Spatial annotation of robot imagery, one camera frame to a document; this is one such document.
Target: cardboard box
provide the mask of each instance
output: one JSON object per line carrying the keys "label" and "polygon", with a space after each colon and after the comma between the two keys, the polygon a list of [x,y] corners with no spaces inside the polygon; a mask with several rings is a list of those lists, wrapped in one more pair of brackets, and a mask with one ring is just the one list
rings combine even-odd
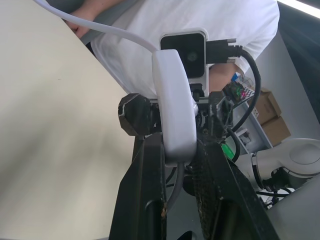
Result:
{"label": "cardboard box", "polygon": [[291,136],[281,116],[268,121],[262,128],[273,146],[278,145],[282,140]]}
{"label": "cardboard box", "polygon": [[281,115],[280,107],[274,95],[270,90],[263,87],[261,88],[261,94],[255,108],[259,113],[257,120],[261,126],[274,118],[280,117]]}

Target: green component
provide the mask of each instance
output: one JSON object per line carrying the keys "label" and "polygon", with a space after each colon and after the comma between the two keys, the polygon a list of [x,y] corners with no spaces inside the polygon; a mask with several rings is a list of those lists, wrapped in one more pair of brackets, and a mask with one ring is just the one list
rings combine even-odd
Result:
{"label": "green component", "polygon": [[233,151],[231,150],[231,148],[227,145],[227,144],[222,144],[222,150],[224,152],[224,155],[228,158],[228,159],[233,159],[235,154],[233,153]]}

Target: white t-shirt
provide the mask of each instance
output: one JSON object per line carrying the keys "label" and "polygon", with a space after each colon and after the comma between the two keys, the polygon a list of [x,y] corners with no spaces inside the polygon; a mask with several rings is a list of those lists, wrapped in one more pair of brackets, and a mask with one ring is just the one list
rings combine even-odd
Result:
{"label": "white t-shirt", "polygon": [[[139,0],[114,24],[160,48],[160,37],[183,29],[203,28],[208,40],[237,39],[254,59],[276,35],[279,8],[276,0]],[[151,53],[113,34],[91,42],[100,63],[127,93],[156,97]],[[249,66],[238,58],[245,73]]]}

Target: ceiling light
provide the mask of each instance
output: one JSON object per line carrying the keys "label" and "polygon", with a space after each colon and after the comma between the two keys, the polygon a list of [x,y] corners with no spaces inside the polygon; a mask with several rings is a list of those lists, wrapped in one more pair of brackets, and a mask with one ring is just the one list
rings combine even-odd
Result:
{"label": "ceiling light", "polygon": [[320,9],[318,8],[307,5],[297,0],[277,0],[277,1],[320,19]]}

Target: beige table surface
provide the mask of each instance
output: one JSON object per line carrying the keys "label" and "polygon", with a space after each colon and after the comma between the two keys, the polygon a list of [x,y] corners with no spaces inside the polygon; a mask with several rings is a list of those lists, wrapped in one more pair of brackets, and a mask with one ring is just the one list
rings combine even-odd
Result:
{"label": "beige table surface", "polygon": [[32,0],[0,0],[0,33],[0,238],[107,237],[134,142],[125,92]]}

